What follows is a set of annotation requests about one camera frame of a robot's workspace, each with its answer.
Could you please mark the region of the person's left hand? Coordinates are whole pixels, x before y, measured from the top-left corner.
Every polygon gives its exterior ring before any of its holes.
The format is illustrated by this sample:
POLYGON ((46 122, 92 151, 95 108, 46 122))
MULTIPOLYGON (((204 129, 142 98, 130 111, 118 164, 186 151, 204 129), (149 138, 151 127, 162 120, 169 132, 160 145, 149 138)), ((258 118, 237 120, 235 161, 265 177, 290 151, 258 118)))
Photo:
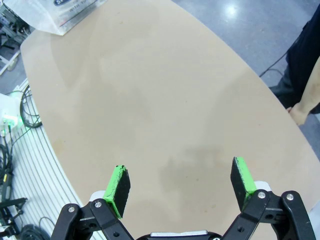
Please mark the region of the person's left hand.
POLYGON ((301 126, 306 122, 306 119, 311 111, 309 107, 300 102, 296 103, 292 107, 288 107, 286 110, 298 126, 301 126))

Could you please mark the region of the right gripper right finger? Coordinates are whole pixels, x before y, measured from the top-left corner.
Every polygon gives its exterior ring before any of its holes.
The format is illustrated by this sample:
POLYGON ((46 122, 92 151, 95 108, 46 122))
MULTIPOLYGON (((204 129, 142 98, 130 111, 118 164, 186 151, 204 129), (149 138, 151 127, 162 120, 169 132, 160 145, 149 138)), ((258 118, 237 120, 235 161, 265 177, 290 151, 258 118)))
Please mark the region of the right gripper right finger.
POLYGON ((223 240, 249 240, 260 223, 270 224, 279 240, 313 240, 315 233, 305 205, 297 191, 280 196, 257 188, 242 157, 232 160, 230 180, 240 209, 223 240))

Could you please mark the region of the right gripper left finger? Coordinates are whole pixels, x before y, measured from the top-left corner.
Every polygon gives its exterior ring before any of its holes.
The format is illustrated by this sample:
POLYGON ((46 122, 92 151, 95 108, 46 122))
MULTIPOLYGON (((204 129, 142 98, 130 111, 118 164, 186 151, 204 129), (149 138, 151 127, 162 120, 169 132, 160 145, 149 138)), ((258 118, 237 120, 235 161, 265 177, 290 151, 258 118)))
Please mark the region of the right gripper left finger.
POLYGON ((130 177, 124 165, 117 165, 101 198, 80 207, 68 203, 60 211, 52 240, 89 240, 94 232, 102 231, 107 240, 132 240, 121 218, 131 188, 130 177))

